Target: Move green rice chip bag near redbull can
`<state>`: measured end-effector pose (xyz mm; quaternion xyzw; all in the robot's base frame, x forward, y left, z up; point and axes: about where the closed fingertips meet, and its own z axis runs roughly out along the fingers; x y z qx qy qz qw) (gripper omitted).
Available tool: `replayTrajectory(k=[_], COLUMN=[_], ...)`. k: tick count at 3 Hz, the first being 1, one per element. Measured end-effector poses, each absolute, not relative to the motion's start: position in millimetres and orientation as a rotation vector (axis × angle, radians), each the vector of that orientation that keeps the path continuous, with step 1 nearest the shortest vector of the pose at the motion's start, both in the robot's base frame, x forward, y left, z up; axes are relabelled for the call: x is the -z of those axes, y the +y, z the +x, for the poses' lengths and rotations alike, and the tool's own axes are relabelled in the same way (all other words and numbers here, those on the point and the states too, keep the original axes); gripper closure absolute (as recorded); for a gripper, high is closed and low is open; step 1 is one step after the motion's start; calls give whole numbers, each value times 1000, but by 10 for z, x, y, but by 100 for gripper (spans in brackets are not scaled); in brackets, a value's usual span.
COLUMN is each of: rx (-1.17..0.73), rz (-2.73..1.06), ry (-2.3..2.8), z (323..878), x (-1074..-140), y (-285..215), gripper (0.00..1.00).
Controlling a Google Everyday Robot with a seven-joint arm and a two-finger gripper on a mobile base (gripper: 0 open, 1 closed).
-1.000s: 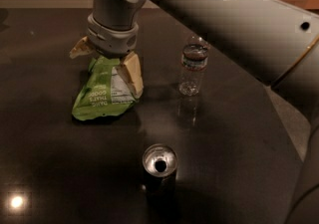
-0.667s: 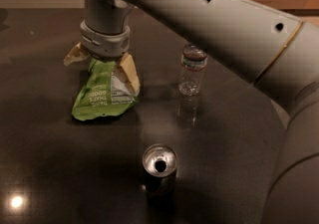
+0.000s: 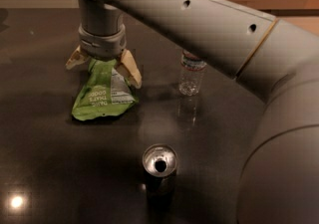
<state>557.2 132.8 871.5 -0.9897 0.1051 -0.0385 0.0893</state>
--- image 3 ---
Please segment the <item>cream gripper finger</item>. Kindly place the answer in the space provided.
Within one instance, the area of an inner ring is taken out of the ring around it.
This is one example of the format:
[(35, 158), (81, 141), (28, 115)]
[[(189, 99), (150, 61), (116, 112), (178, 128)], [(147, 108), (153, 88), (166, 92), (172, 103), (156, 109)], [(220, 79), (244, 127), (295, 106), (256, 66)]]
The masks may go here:
[(136, 89), (142, 86), (142, 75), (133, 54), (129, 50), (124, 50), (117, 58), (115, 69), (131, 86)]
[(85, 51), (83, 51), (80, 46), (78, 46), (66, 62), (65, 67), (67, 70), (72, 70), (76, 66), (85, 64), (89, 59), (90, 56)]

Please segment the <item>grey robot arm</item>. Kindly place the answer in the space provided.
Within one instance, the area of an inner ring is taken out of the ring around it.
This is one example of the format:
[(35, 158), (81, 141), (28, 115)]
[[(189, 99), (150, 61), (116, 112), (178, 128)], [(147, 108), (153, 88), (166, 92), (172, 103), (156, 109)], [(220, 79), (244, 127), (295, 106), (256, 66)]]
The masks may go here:
[(120, 49), (102, 33), (104, 5), (128, 13), (265, 100), (241, 172), (237, 224), (319, 224), (316, 35), (226, 0), (80, 0), (81, 45), (96, 59)]

